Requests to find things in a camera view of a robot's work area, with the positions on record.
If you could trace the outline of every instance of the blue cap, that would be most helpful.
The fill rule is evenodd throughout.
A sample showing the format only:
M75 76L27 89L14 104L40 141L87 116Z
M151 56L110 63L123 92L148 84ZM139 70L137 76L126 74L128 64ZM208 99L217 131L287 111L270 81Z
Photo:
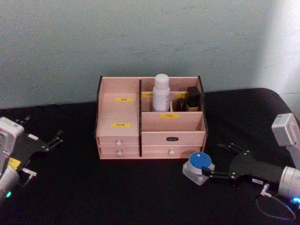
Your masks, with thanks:
M202 169L203 166L208 168L211 165L211 158L204 152L194 152L189 156L188 161L197 169Z

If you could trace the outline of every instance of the small container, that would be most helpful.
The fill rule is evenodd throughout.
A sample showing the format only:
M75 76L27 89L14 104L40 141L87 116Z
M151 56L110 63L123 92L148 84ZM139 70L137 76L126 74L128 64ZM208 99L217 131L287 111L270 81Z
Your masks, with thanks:
M166 74L155 76L153 88L153 111L168 112L170 109L169 77Z
M184 98L179 98L177 100L177 104L176 104L176 111L177 112L185 112L186 105L187 105L187 102L184 100Z
M197 87L188 87L188 98L187 98L187 111L188 112L194 112L198 111L200 102L200 91Z
M194 152L183 165L182 172L197 185L202 185L209 178L202 175L202 167L215 170L215 165L212 164L209 155L204 152Z

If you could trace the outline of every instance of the white bottle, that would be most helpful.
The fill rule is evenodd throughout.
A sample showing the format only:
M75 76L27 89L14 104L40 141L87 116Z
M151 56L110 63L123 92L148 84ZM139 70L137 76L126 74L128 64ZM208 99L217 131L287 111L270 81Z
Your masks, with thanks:
M166 74L155 76L153 88L153 111L168 112L170 108L169 77Z

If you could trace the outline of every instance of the green light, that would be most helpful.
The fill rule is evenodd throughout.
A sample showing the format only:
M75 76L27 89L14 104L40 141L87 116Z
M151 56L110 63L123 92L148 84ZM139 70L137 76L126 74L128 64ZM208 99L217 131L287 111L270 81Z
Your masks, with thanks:
M6 198L9 198L11 196L11 191L7 192Z

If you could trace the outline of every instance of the black cable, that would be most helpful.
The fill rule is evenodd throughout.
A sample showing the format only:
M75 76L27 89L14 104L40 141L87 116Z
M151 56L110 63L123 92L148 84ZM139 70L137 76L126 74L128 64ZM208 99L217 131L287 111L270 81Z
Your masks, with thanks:
M288 207L288 206L287 206L286 204L284 204L281 200L279 200L279 199L277 199L277 198L275 198L275 197L273 197L273 196L271 196L270 198L276 200L278 203L280 203L280 204L283 205L286 209L288 209L289 212L292 214L293 218L288 218L288 217L277 217L277 216L270 215L270 214L266 213L265 211L263 211L263 210L259 207L259 205L258 205L258 198L257 198L256 201L255 201L255 202L256 202L256 206L257 206L258 210L259 210L262 214L264 214L264 215L266 215L266 216L268 216L268 217L274 218L274 219L281 219L281 220L296 220L296 215L295 215L295 213L291 210L290 207Z

